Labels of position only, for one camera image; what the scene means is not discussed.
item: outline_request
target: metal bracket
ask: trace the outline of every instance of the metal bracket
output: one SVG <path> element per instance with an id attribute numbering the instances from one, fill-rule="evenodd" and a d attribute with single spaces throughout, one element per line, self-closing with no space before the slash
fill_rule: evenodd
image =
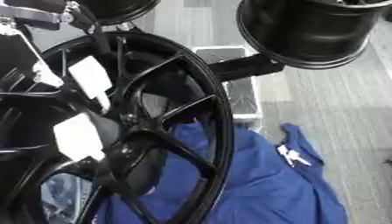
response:
<path id="1" fill-rule="evenodd" d="M 209 67 L 222 82 L 273 74 L 284 70 L 284 64 L 275 62 L 262 53 L 210 64 Z"/>
<path id="2" fill-rule="evenodd" d="M 47 85 L 59 88 L 64 85 L 64 81 L 52 72 L 49 66 L 42 59 L 41 55 L 37 52 L 35 47 L 30 43 L 27 37 L 18 29 L 15 28 L 15 22 L 11 18 L 2 18 L 0 24 L 0 35 L 8 37 L 19 36 L 32 53 L 35 56 L 37 62 L 33 65 L 31 70 L 36 74 L 34 77 L 35 82 L 45 83 Z"/>

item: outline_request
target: gray carpet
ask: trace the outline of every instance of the gray carpet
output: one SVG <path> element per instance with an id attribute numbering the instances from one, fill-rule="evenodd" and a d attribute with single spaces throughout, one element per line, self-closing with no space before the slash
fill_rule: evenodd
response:
<path id="1" fill-rule="evenodd" d="M 235 22 L 240 0 L 163 0 L 136 23 L 188 47 L 246 46 Z M 42 37 L 42 31 L 36 31 Z M 37 38 L 41 49 L 81 35 L 69 27 Z M 287 67 L 254 79 L 257 130 L 281 141 L 281 123 L 302 127 L 326 161 L 326 178 L 350 223 L 392 223 L 392 24 L 381 21 L 355 62 L 325 71 Z"/>

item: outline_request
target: black wheel rim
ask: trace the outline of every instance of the black wheel rim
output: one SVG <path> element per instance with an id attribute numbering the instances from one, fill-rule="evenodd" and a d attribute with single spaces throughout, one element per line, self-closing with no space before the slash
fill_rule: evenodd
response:
<path id="1" fill-rule="evenodd" d="M 37 189 L 42 183 L 58 173 L 70 173 L 84 179 L 94 179 L 102 175 L 102 179 L 110 177 L 111 180 L 109 182 L 105 182 L 105 180 L 98 181 L 98 184 L 96 183 L 76 223 L 89 223 L 92 221 L 99 205 L 112 192 L 120 194 L 123 202 L 144 223 L 162 223 L 154 217 L 138 199 L 132 189 L 124 182 L 122 174 L 117 169 L 117 166 L 120 166 L 120 163 L 118 163 L 119 160 L 117 159 L 115 163 L 112 160 L 112 158 L 123 156 L 120 148 L 117 150 L 116 147 L 120 147 L 125 140 L 132 142 L 132 139 L 145 138 L 150 142 L 161 145 L 166 151 L 187 160 L 197 167 L 200 173 L 200 180 L 194 188 L 191 197 L 166 223 L 201 223 L 207 217 L 207 214 L 221 194 L 233 155 L 233 121 L 228 99 L 221 83 L 214 77 L 207 68 L 207 65 L 195 54 L 182 45 L 176 44 L 168 39 L 150 34 L 129 32 L 113 32 L 107 35 L 112 42 L 116 42 L 116 39 L 118 40 L 119 38 L 126 39 L 128 43 L 127 47 L 130 49 L 140 50 L 148 46 L 151 51 L 164 57 L 155 66 L 133 76 L 127 83 L 127 86 L 124 87 L 124 90 L 128 90 L 124 91 L 124 99 L 134 102 L 132 103 L 134 107 L 133 111 L 135 111 L 133 116 L 142 117 L 143 119 L 141 120 L 143 121 L 138 123 L 136 129 L 127 132 L 121 141 L 117 141 L 110 148 L 104 150 L 107 158 L 99 164 L 88 159 L 78 164 L 70 163 L 68 159 L 61 155 L 40 160 L 36 164 L 36 169 L 29 174 L 29 178 L 18 189 L 18 192 L 15 193 L 16 201 L 32 200 L 31 195 L 36 195 L 33 194 L 33 189 Z M 61 73 L 59 67 L 67 67 L 64 66 L 64 62 L 67 63 L 67 60 L 64 58 L 66 54 L 72 55 L 71 58 L 83 58 L 89 54 L 94 55 L 97 52 L 92 46 L 93 44 L 89 38 L 78 38 L 47 51 L 45 53 L 45 59 L 54 71 Z M 140 104 L 142 101 L 140 93 L 146 84 L 155 75 L 159 74 L 157 71 L 173 64 L 186 69 L 188 74 L 200 86 L 204 96 L 170 110 L 159 117 L 152 118 L 143 109 L 143 105 Z M 126 111 L 129 111 L 126 107 L 120 107 L 119 109 L 122 117 L 126 116 Z M 184 123 L 190 119 L 195 119 L 195 117 L 203 124 L 206 133 L 211 134 L 209 135 L 209 139 L 211 140 L 210 150 L 213 153 L 208 161 L 192 152 L 167 132 L 175 123 Z M 91 167 L 100 170 L 98 174 Z"/>

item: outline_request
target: blue tarp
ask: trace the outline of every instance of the blue tarp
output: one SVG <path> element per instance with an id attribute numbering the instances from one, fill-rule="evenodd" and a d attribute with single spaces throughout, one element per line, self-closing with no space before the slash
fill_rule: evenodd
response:
<path id="1" fill-rule="evenodd" d="M 287 165 L 276 146 L 246 129 L 235 131 L 233 165 L 215 209 L 211 224 L 347 224 L 345 208 L 323 180 L 324 162 L 306 141 L 299 127 L 282 125 L 287 148 L 301 153 L 312 163 Z M 206 155 L 207 138 L 198 124 L 176 128 L 175 137 L 200 155 Z M 199 174 L 184 159 L 170 155 L 156 191 L 142 197 L 143 203 L 160 221 L 167 221 L 186 200 Z M 111 199 L 113 224 L 142 223 L 118 196 Z M 106 224 L 106 205 L 98 223 Z"/>

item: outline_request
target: rim lip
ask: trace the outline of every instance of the rim lip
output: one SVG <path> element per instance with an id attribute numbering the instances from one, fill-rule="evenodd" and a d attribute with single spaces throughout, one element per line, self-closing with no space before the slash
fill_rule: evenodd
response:
<path id="1" fill-rule="evenodd" d="M 146 13 L 153 10 L 161 0 L 151 0 L 148 4 L 143 5 L 142 7 L 138 8 L 137 10 L 131 9 L 124 9 L 121 11 L 121 16 L 114 16 L 114 17 L 98 17 L 98 20 L 102 25 L 117 25 L 124 23 L 129 20 L 134 20 L 140 18 L 141 16 L 145 15 Z"/>
<path id="2" fill-rule="evenodd" d="M 173 218 L 168 221 L 168 223 L 200 224 L 208 216 L 209 212 L 217 203 L 219 197 L 221 196 L 221 193 L 223 192 L 223 189 L 227 182 L 228 172 L 231 166 L 232 157 L 234 153 L 233 118 L 231 114 L 231 108 L 229 106 L 230 104 L 224 92 L 223 86 L 221 85 L 221 82 L 217 79 L 217 77 L 215 77 L 212 71 L 208 68 L 206 62 L 204 62 L 199 56 L 194 54 L 191 50 L 187 49 L 181 44 L 169 40 L 168 38 L 159 37 L 153 34 L 133 33 L 133 32 L 126 32 L 126 31 L 107 32 L 106 34 L 113 35 L 116 37 L 122 36 L 125 38 L 130 36 L 145 38 L 145 39 L 149 39 L 149 41 L 152 42 L 154 42 L 155 40 L 155 41 L 165 43 L 166 48 L 169 46 L 171 49 L 177 49 L 178 53 L 183 54 L 184 58 L 186 58 L 187 61 L 192 62 L 195 65 L 195 68 L 199 70 L 198 74 L 204 74 L 204 77 L 202 77 L 202 79 L 205 80 L 205 83 L 203 84 L 199 83 L 199 85 L 205 87 L 207 85 L 206 83 L 208 83 L 209 85 L 208 88 L 212 90 L 209 92 L 213 92 L 209 94 L 214 94 L 217 96 L 216 105 L 220 105 L 217 108 L 217 112 L 220 115 L 217 119 L 220 120 L 222 126 L 220 129 L 215 129 L 215 135 L 216 135 L 215 139 L 219 139 L 218 137 L 222 137 L 222 140 L 220 140 L 220 144 L 218 144 L 219 141 L 216 141 L 217 144 L 215 147 L 215 151 L 220 151 L 222 149 L 225 151 L 225 153 L 221 153 L 220 161 L 214 161 L 213 163 L 217 168 L 218 173 L 215 176 L 215 178 L 212 178 L 211 181 L 212 183 L 210 183 L 211 187 L 209 187 L 208 189 L 206 189 L 207 187 L 205 186 L 203 187 L 202 190 L 203 194 L 201 194 L 197 200 L 202 203 L 197 203 L 197 204 L 194 203 L 196 205 L 193 205 L 193 208 L 195 208 L 193 212 L 187 211 L 188 213 L 190 213 L 189 217 L 187 217 L 185 213 L 179 213 L 180 211 L 179 210 L 173 216 L 176 219 Z M 89 37 L 81 37 L 81 38 L 76 38 L 67 41 L 66 43 L 62 43 L 60 45 L 56 45 L 55 47 L 44 52 L 44 59 L 47 60 L 55 53 L 60 52 L 62 49 L 70 49 L 76 46 L 86 45 L 87 43 L 91 43 L 91 39 Z"/>
<path id="3" fill-rule="evenodd" d="M 327 6 L 333 6 L 337 8 L 344 8 L 344 9 L 376 9 L 376 8 L 381 8 L 381 7 L 386 7 L 392 4 L 392 0 L 385 0 L 379 3 L 367 3 L 367 4 L 341 4 L 341 3 L 326 3 L 326 2 L 320 2 L 317 0 L 306 0 L 311 3 L 315 4 L 323 4 Z"/>
<path id="4" fill-rule="evenodd" d="M 367 39 L 362 43 L 362 45 L 355 52 L 350 53 L 346 57 L 342 57 L 339 59 L 327 60 L 324 62 L 317 62 L 317 61 L 316 62 L 309 62 L 309 61 L 305 61 L 305 60 L 301 60 L 301 59 L 293 59 L 293 58 L 285 57 L 285 56 L 278 54 L 278 53 L 275 53 L 275 52 L 269 50 L 268 48 L 266 48 L 265 46 L 259 44 L 258 41 L 256 41 L 256 39 L 253 37 L 253 35 L 250 34 L 250 32 L 248 31 L 248 29 L 242 19 L 242 15 L 243 15 L 242 11 L 243 11 L 243 7 L 245 7 L 244 5 L 245 5 L 245 0 L 242 0 L 240 2 L 238 9 L 237 9 L 237 16 L 236 16 L 237 24 L 238 24 L 241 35 L 258 52 L 265 53 L 273 60 L 284 63 L 287 66 L 304 68 L 304 69 L 313 69 L 313 70 L 331 69 L 331 68 L 335 68 L 335 67 L 341 67 L 341 66 L 344 66 L 345 64 L 352 62 L 353 60 L 356 60 L 358 57 L 360 57 L 365 52 L 365 50 L 368 47 L 369 37 L 367 36 Z"/>

